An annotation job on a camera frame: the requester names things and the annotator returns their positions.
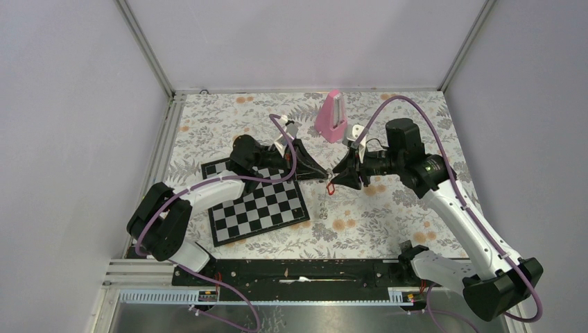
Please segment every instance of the gray floor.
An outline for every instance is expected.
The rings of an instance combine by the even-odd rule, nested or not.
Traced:
[[[446,291],[434,291],[433,308],[454,311],[468,317],[480,332],[508,332],[500,317],[491,323],[478,319],[464,300]],[[240,325],[254,328],[251,311],[246,306],[217,306],[212,313]],[[373,306],[260,306],[263,322],[260,332],[440,332],[428,314],[405,315],[398,307]],[[437,320],[448,332],[473,332],[465,323],[447,316]],[[206,317],[195,317],[186,306],[120,304],[112,333],[187,333],[187,332],[240,332],[224,323]]]

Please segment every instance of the floral pattern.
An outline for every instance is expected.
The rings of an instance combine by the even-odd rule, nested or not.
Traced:
[[[476,192],[447,104],[441,92],[403,93],[414,99],[435,124],[449,161],[467,195],[479,208]],[[350,125],[366,124],[377,107],[394,93],[353,92],[344,94]],[[166,183],[186,186],[202,179],[200,164],[219,160],[231,153],[232,141],[241,134],[252,135],[262,144],[271,144],[278,135],[270,113],[285,114],[300,123],[298,137],[308,152],[324,168],[333,168],[347,152],[341,143],[330,144],[314,129],[313,121],[326,93],[210,94],[188,95],[175,138]],[[386,143],[384,124],[394,118],[410,117],[421,129],[429,153],[439,153],[424,120],[409,104],[391,103],[370,129],[369,138]],[[370,148],[377,147],[376,141]],[[215,248],[207,212],[196,212],[187,237],[197,241],[217,258],[299,259],[299,258],[394,258],[399,243],[428,246],[445,257],[465,257],[465,251],[432,210],[397,176],[372,177],[361,191],[337,187],[328,196],[325,183],[300,182],[311,220]],[[325,202],[327,219],[320,218]]]

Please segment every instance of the red loop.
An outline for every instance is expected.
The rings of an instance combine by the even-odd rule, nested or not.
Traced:
[[[335,184],[333,184],[332,182],[330,182],[329,184],[327,184],[327,193],[332,196],[333,194],[335,194]]]

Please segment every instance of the gray wall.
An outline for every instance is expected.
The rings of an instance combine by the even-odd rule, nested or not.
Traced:
[[[0,332],[82,332],[166,99],[113,1],[0,5]]]
[[[484,0],[129,0],[177,89],[437,87]]]
[[[499,1],[447,93],[485,215],[544,265],[534,333],[588,325],[587,17],[584,0]]]

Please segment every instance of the chessboard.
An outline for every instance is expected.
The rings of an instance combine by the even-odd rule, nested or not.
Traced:
[[[204,179],[215,176],[227,168],[229,159],[202,164]],[[280,179],[284,170],[258,169],[264,178]],[[246,196],[225,201],[208,209],[214,246],[238,241],[288,225],[310,220],[310,215],[298,182],[260,182]]]

